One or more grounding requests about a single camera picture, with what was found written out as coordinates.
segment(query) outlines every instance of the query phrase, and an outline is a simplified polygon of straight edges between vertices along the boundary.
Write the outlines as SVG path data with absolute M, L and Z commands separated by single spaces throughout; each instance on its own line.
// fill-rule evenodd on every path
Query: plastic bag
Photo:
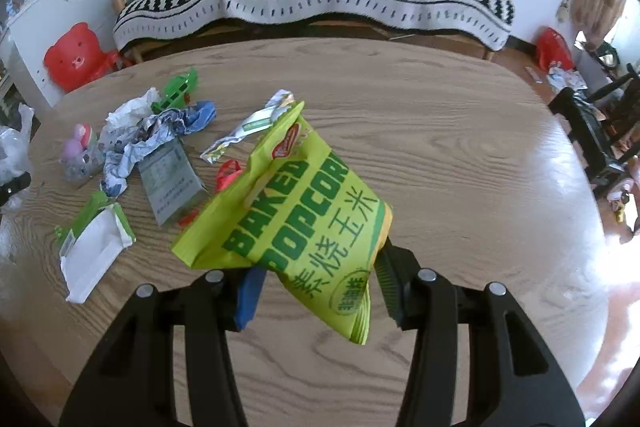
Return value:
M 552 64 L 559 64 L 565 71 L 575 70 L 569 46 L 564 37 L 553 28 L 542 32 L 536 48 L 536 58 L 541 70 L 548 71 Z
M 0 127 L 0 185 L 10 182 L 25 172 L 33 172 L 29 161 L 28 149 L 31 140 L 31 122 L 33 121 L 33 109 L 21 103 L 18 112 L 22 117 L 20 131 L 11 127 Z M 16 192 L 1 207 L 2 213 L 7 210 L 20 208 L 27 190 Z
M 369 331 L 369 273 L 391 208 L 292 106 L 173 252 L 193 268 L 260 264 L 350 341 Z

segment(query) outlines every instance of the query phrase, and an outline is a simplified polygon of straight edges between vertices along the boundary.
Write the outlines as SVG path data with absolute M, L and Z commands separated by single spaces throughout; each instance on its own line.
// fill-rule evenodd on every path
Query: logo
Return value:
M 286 158 L 287 156 L 289 156 L 299 132 L 299 123 L 295 123 L 291 127 L 289 127 L 289 129 L 287 129 L 287 134 L 284 136 L 284 139 L 280 143 L 278 143 L 276 147 L 274 147 L 273 152 L 271 153 L 271 157 L 273 159 L 276 159 Z

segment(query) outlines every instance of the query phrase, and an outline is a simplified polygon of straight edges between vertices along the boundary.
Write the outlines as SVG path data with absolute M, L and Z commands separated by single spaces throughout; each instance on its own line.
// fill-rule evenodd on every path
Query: green packaging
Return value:
M 261 264 L 329 326 L 364 344 L 369 273 L 391 208 L 306 122 L 303 107 L 278 118 L 172 250 L 196 269 Z

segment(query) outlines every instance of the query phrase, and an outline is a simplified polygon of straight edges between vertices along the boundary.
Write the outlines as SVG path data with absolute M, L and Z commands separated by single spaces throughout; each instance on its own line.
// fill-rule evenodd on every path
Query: red bear stool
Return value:
M 86 22 L 80 22 L 47 50 L 44 65 L 53 81 L 66 92 L 93 82 L 105 74 L 132 65 L 117 50 L 104 53 L 98 37 Z

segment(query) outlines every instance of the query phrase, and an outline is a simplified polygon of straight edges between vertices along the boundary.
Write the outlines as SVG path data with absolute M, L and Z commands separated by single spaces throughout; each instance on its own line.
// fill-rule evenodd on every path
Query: wooden table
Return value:
M 177 229 L 158 229 L 133 174 L 119 201 L 137 243 L 84 305 L 66 303 L 53 227 L 74 218 L 97 181 L 78 190 L 63 181 L 56 162 L 62 141 L 73 124 L 100 128 L 110 110 L 190 66 L 200 74 L 195 98 L 218 106 L 218 119 L 185 140 L 207 185 L 215 171 L 197 153 L 277 89 L 292 89 L 306 100 L 305 118 L 393 205 L 398 246 L 453 283 L 503 281 L 571 383 L 584 378 L 606 323 L 606 292 L 594 270 L 606 255 L 604 236 L 574 150 L 526 83 L 489 62 L 407 44 L 255 41 L 112 74 L 67 95 L 42 122 L 30 152 L 34 197 L 0 229 L 0 348 L 50 419 L 57 420 L 98 339 L 140 283 L 162 291 L 200 274 L 172 255 Z M 394 425 L 414 334 L 395 327 L 375 283 L 371 322 L 367 345 L 350 344 L 268 277 L 255 320 L 229 334 L 250 424 Z M 464 369 L 468 347 L 462 352 Z M 184 360 L 176 363 L 184 418 Z M 458 397 L 457 419 L 465 402 Z

